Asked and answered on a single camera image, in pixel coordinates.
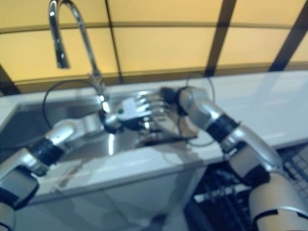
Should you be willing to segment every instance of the faucet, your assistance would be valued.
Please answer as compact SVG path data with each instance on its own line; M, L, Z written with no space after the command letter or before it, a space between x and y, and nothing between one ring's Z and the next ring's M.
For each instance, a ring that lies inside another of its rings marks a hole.
M58 68L70 68L67 55L65 53L64 45L62 43L62 37L61 37L60 27L58 23L59 8L63 3L72 11L78 23L84 44L86 46L88 57L90 59L90 63L92 66L92 74L89 74L90 81L95 86L99 94L103 96L105 84L102 80L102 75L99 69L97 68L94 54L93 54L90 41L88 38L88 34L86 31L86 27L85 27L85 24L83 22L83 19L81 17L79 10L77 9L76 5L71 0L51 0L49 3L49 8L48 8L49 25L50 25L51 34L52 34L52 38L54 42L54 48L56 52L57 66Z

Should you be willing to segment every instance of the dishwasher rack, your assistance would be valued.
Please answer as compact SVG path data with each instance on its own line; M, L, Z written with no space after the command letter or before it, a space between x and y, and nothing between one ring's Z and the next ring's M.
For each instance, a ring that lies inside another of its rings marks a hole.
M308 203L308 143L278 149L290 181ZM249 231L248 196L226 163L210 165L184 213L191 231Z

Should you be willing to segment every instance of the robotic hand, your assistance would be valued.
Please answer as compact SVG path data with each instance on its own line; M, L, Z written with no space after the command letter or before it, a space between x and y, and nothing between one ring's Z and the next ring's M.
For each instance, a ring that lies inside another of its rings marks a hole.
M203 89L162 88L161 94L231 154L231 169L253 188L249 209L255 230L308 231L308 207L285 177L273 148L211 102Z

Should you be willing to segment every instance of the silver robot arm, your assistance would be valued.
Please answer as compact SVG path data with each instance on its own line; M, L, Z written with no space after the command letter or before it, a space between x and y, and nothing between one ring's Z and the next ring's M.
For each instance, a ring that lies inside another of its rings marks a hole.
M215 105L204 89L163 88L168 103L176 103L200 129L230 153L229 165L247 185L250 216L259 231L308 231L308 207L282 171L277 152L248 127L235 122Z
M0 231L14 230L15 210L26 206L38 190L33 174L44 176L65 153L87 142L82 138L121 132L123 127L141 130L145 117L165 111L166 105L157 94L131 97L110 113L100 110L80 119L61 120L40 141L14 153L0 165Z
M67 144L80 137L106 131L103 113L58 122L44 137L17 151L0 165L0 231L14 230L14 212L24 207L39 188L33 176L44 176L65 154Z

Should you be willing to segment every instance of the kitchen sink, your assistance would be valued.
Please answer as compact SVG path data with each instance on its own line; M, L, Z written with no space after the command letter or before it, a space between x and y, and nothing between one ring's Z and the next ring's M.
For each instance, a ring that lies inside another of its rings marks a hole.
M113 110L127 97L150 93L154 92L138 91L110 94L108 106L110 110ZM64 118L80 118L101 108L100 100L97 96L83 97L78 100L47 101L46 114L53 125ZM48 130L49 128L42 115L41 102L24 103L16 106L0 128L0 162L3 162L20 148L38 141ZM172 136L164 135L157 138L156 142L153 142L153 140L145 142L144 134L128 129L124 129L123 132L118 134L103 132L95 137L88 138L85 145L66 154L60 161L114 155L125 150L178 140Z

